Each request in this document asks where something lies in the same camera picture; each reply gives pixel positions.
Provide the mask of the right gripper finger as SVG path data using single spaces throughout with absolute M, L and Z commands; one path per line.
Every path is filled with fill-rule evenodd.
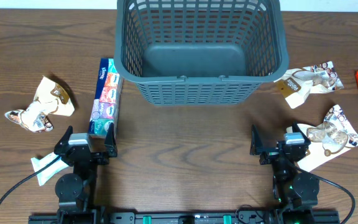
M 253 124 L 252 128 L 252 139 L 251 139 L 251 145 L 250 145 L 250 155 L 256 156 L 260 155 L 264 151 L 262 140 L 259 136 L 258 130 L 256 126 Z
M 304 134 L 304 132 L 300 129 L 298 123 L 296 121 L 293 122 L 292 126 L 292 133 L 299 133 L 302 138 L 304 139 L 304 145 L 309 146 L 310 140 L 307 138 L 307 136 Z

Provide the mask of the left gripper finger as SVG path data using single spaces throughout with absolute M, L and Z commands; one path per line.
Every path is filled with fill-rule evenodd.
M 109 157 L 117 157 L 117 146 L 116 146 L 116 138 L 114 133 L 114 123 L 109 124 L 104 141 L 104 146 L 106 148 L 106 152 Z
M 73 134 L 73 127 L 69 126 L 65 131 L 65 134 L 62 136 L 62 138 L 57 142 L 57 144 L 54 147 L 54 153 L 56 155 L 64 155 L 67 153 L 67 150 L 69 150 L 70 148 L 68 142 L 72 134 Z

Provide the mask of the Kleenex tissue multipack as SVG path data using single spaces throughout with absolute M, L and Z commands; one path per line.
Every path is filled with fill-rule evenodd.
M 88 133 L 97 138 L 107 135 L 111 124 L 116 134 L 123 78 L 113 58 L 102 58 L 99 64 L 96 92 L 89 120 Z

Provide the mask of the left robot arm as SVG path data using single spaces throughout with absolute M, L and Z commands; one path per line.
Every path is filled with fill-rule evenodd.
M 58 223 L 109 223 L 104 207 L 94 204 L 98 166 L 108 165 L 117 157 L 114 123 L 108 127 L 104 140 L 105 150 L 93 151 L 93 139 L 88 133 L 73 132 L 69 126 L 55 145 L 54 153 L 73 168 L 73 172 L 60 177 L 55 185 L 58 197 Z

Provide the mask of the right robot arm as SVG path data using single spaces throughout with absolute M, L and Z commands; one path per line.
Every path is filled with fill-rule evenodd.
M 252 126 L 250 154 L 259 156 L 261 165 L 273 169 L 273 195 L 280 202 L 263 214 L 265 223 L 315 223 L 312 211 L 318 203 L 319 180 L 310 173 L 298 171 L 296 162 L 306 156 L 311 141 L 301 132 L 297 123 L 292 132 L 284 134 L 284 140 L 275 147 L 265 147 L 256 126 Z

